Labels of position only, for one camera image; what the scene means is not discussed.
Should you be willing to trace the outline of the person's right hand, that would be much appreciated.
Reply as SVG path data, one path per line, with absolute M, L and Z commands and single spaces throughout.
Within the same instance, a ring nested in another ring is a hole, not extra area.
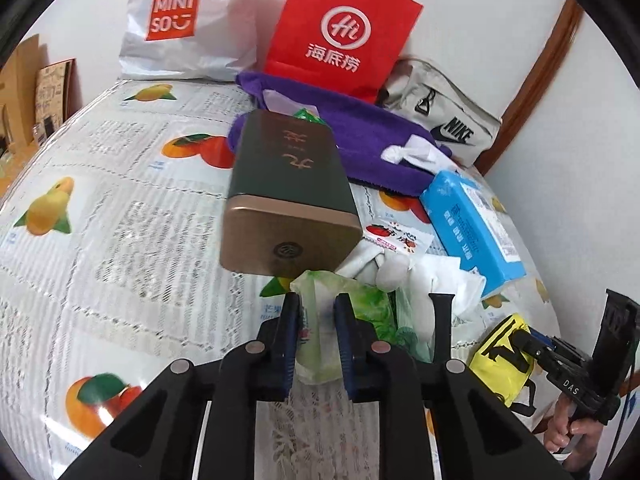
M 563 462 L 563 468 L 570 474 L 588 472 L 597 456 L 604 426 L 591 418 L 576 419 L 570 422 L 570 409 L 573 402 L 562 393 L 555 403 L 554 412 L 542 437 L 544 447 L 550 453 L 557 453 L 570 445 L 572 437 L 579 440 L 573 452 Z

